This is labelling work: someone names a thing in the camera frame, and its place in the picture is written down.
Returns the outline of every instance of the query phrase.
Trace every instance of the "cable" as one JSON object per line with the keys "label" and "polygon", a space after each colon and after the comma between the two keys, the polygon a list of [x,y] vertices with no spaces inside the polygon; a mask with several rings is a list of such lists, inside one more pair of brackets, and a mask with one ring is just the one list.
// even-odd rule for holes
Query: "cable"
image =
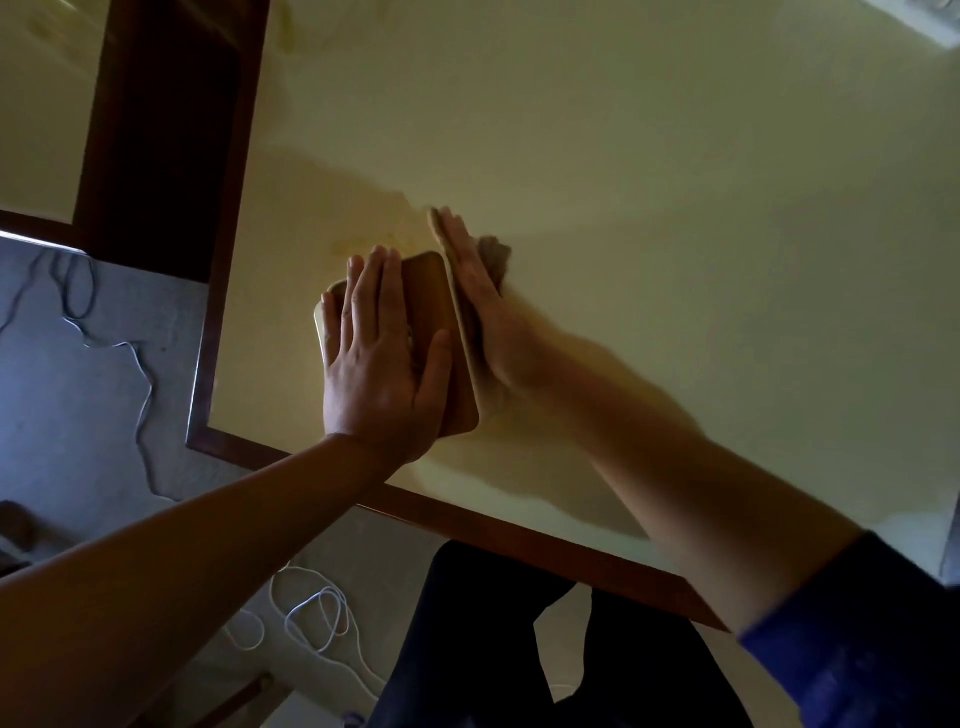
{"label": "cable", "polygon": [[[46,253],[46,251],[41,252],[35,258],[35,262],[39,261],[44,253]],[[66,268],[62,270],[61,262],[65,256],[68,259]],[[71,303],[71,292],[73,290],[73,283],[76,280],[76,272],[79,270],[81,261],[86,264],[86,273],[90,280],[90,294],[86,301],[86,306],[82,311],[78,312],[73,308],[73,304]],[[164,496],[154,486],[154,473],[150,464],[150,456],[141,439],[143,427],[147,423],[147,417],[150,414],[150,405],[153,404],[154,401],[154,390],[156,389],[154,377],[150,370],[147,369],[146,365],[144,365],[143,358],[140,354],[139,346],[141,342],[118,341],[111,344],[110,342],[98,340],[98,338],[93,336],[84,326],[83,321],[93,312],[93,307],[97,303],[97,269],[93,258],[87,255],[69,255],[59,251],[53,252],[53,257],[50,260],[50,279],[54,282],[54,285],[57,286],[57,291],[60,293],[60,317],[67,324],[77,330],[81,336],[81,343],[84,345],[85,349],[97,350],[127,348],[130,350],[130,353],[133,357],[133,363],[136,364],[137,371],[147,383],[147,396],[143,398],[143,404],[140,405],[140,414],[137,415],[136,426],[133,429],[133,444],[136,447],[136,451],[140,455],[140,465],[143,466],[143,476],[147,482],[147,490],[150,491],[150,494],[154,497],[162,498],[163,500],[171,503],[176,503],[177,501],[175,499]]]}
{"label": "cable", "polygon": [[[319,576],[323,581],[327,583],[328,586],[325,586],[322,589],[320,589],[318,592],[313,593],[307,599],[305,599],[296,607],[294,607],[292,610],[290,610],[290,612],[284,612],[276,604],[276,600],[274,599],[274,583],[276,582],[276,578],[280,576],[282,573],[284,573],[285,571],[307,573],[307,574],[312,574],[314,576]],[[353,677],[360,684],[360,687],[363,689],[363,691],[367,695],[369,695],[373,700],[379,700],[379,695],[377,695],[370,689],[366,681],[364,681],[364,679],[360,677],[360,675],[357,673],[357,671],[353,667],[351,667],[347,663],[340,662],[339,660],[334,660],[324,655],[324,653],[333,644],[333,640],[335,638],[344,637],[350,631],[350,624],[352,621],[352,624],[355,627],[356,636],[357,636],[356,638],[357,656],[360,658],[360,664],[364,667],[364,669],[367,671],[367,673],[371,677],[375,678],[376,681],[380,683],[381,690],[382,690],[382,686],[387,684],[387,681],[384,680],[382,677],[380,677],[378,674],[376,674],[372,670],[372,668],[367,664],[367,661],[364,659],[363,648],[360,646],[360,623],[357,621],[356,616],[353,614],[353,610],[350,609],[350,605],[347,602],[347,596],[343,593],[343,591],[341,591],[340,587],[334,584],[330,579],[328,579],[326,576],[321,574],[319,571],[315,571],[312,569],[305,569],[303,567],[294,567],[294,566],[290,566],[290,564],[287,564],[285,567],[283,567],[283,569],[281,569],[276,574],[274,574],[273,577],[271,577],[269,594],[270,594],[270,604],[271,606],[273,606],[276,613],[280,615],[280,617],[283,619],[283,631],[287,633],[287,636],[290,637],[290,639],[292,639],[294,642],[299,644],[304,649],[309,650],[311,654],[313,654],[315,657],[320,658],[325,663],[330,663],[331,665],[336,665],[338,667],[342,667],[345,670],[347,670],[351,675],[353,675]],[[337,611],[336,611],[336,615],[332,620],[326,610],[327,607],[326,607],[326,603],[324,602],[325,596],[327,597],[327,601],[332,599],[334,604],[336,604]],[[301,630],[300,627],[297,625],[297,623],[293,621],[297,612],[299,612],[301,609],[303,609],[308,604],[314,601],[316,601],[317,605],[320,607],[320,612],[324,617],[326,628],[329,631],[329,637],[327,637],[326,643],[322,647],[317,647],[314,644],[312,644],[309,638],[307,638],[307,636],[303,634],[303,630]]]}
{"label": "cable", "polygon": [[[240,644],[240,641],[233,636],[232,632],[230,632],[230,622],[238,618],[240,615],[249,615],[250,617],[253,617],[256,624],[260,627],[260,637],[257,639],[255,644],[249,647],[245,647],[244,645]],[[253,652],[263,644],[265,639],[267,639],[267,625],[263,623],[263,619],[251,612],[249,609],[241,609],[239,612],[233,615],[233,617],[231,617],[230,620],[223,626],[223,630],[228,639],[233,643],[233,646],[239,649],[241,652]]]}
{"label": "cable", "polygon": [[13,298],[10,301],[10,308],[7,311],[7,318],[4,320],[3,324],[0,325],[0,334],[6,331],[16,318],[16,314],[20,310],[20,301],[23,299],[23,295],[30,290],[30,287],[36,280],[36,269],[39,267],[40,259],[43,257],[44,253],[46,253],[46,251],[40,251],[37,253],[34,256],[34,259],[30,261],[30,265],[27,266],[27,276],[24,278],[23,282],[20,283],[20,287],[17,289],[16,293],[13,294]]}

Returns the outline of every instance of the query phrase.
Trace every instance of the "wooden block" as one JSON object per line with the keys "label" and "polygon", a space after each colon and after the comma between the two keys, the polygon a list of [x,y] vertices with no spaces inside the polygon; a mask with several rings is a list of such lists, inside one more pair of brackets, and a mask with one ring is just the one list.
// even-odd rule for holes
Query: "wooden block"
{"label": "wooden block", "polygon": [[[470,380],[463,333],[457,321],[444,258],[434,251],[404,258],[402,275],[415,370],[421,372],[426,364],[430,342],[437,331],[445,328],[452,337],[453,370],[450,373],[450,389],[440,436],[471,432],[480,423],[480,411]],[[329,290],[336,300],[339,316],[344,310],[347,282],[341,280],[334,283]]]}

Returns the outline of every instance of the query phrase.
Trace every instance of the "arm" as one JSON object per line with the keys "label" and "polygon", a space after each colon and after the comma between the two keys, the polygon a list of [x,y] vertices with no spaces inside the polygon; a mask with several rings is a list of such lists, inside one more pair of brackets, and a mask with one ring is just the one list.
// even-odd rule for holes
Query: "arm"
{"label": "arm", "polygon": [[493,372],[563,420],[597,471],[717,615],[742,632],[861,529],[549,347],[499,297],[463,220],[441,213]]}
{"label": "arm", "polygon": [[449,337],[418,387],[399,255],[353,259],[348,281],[342,322],[324,295],[326,439],[0,582],[8,724],[129,724],[271,574],[432,445]]}

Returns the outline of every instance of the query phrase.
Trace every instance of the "person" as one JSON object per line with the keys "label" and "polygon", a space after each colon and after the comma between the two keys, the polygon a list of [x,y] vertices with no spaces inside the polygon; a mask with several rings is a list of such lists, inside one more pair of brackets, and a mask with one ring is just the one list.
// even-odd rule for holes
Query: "person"
{"label": "person", "polygon": [[[463,220],[448,209],[441,219],[493,373],[565,423],[650,538],[797,701],[807,726],[957,724],[960,631],[939,583],[824,503],[551,348],[497,294]],[[320,443],[0,582],[5,725],[127,725],[273,573],[430,449],[451,339],[437,333],[415,376],[399,254],[376,248],[352,258],[340,320],[333,309],[324,295]],[[468,562],[509,595],[458,612],[478,591],[453,568]],[[442,548],[372,723],[562,723],[544,712],[530,625],[567,588],[467,546]],[[679,618],[602,593],[593,601],[584,685],[573,704],[564,701],[568,717],[632,725],[624,711],[647,715],[629,705],[644,691],[634,681],[651,680],[672,696],[662,722],[687,724],[698,703],[717,711],[701,722],[746,721],[702,651],[688,680],[688,664],[671,662],[672,640],[685,641],[685,655],[699,649],[692,626],[684,635]],[[648,649],[658,662],[631,665]],[[489,674],[469,669],[473,662]]]}

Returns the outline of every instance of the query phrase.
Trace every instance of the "blue sleeve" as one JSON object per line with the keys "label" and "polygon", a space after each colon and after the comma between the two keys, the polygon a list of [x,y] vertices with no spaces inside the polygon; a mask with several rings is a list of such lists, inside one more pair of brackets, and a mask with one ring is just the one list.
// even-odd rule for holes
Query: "blue sleeve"
{"label": "blue sleeve", "polygon": [[807,728],[960,726],[960,609],[868,533],[741,642]]}

